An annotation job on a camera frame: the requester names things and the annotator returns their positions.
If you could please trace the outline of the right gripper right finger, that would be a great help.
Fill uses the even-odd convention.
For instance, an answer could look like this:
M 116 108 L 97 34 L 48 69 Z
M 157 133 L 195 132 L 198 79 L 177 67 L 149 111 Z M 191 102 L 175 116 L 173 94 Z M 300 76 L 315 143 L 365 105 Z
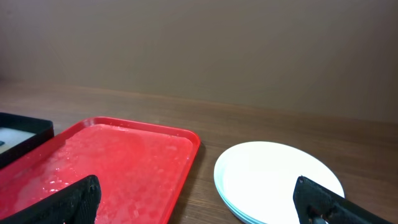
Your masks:
M 304 176 L 293 201 L 300 224 L 392 224 Z

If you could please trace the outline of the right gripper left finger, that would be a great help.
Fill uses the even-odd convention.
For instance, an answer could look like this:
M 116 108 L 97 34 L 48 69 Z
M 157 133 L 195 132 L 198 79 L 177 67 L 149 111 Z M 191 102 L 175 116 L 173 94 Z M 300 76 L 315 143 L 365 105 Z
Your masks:
M 94 224 L 101 201 L 97 176 L 85 178 L 1 220 L 1 224 Z

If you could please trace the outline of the white round plate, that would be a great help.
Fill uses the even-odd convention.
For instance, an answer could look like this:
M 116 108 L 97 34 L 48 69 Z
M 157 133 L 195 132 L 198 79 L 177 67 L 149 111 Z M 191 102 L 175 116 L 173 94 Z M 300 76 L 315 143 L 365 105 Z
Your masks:
M 324 163 L 285 144 L 237 144 L 223 152 L 214 167 L 214 182 L 226 199 L 264 223 L 299 224 L 293 194 L 300 176 L 345 195 L 340 181 Z

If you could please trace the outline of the light blue plate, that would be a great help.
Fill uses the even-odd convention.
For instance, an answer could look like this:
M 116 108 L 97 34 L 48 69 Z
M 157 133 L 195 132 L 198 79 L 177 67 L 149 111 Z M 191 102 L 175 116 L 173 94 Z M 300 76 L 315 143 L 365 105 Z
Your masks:
M 232 205 L 226 197 L 222 194 L 221 187 L 215 184 L 216 190 L 219 193 L 222 201 L 224 204 L 228 207 L 228 209 L 231 211 L 231 213 L 240 221 L 242 221 L 245 224 L 264 224 L 264 222 L 260 222 L 254 218 L 251 218 L 248 215 L 245 215 L 243 212 L 238 210 L 234 205 Z

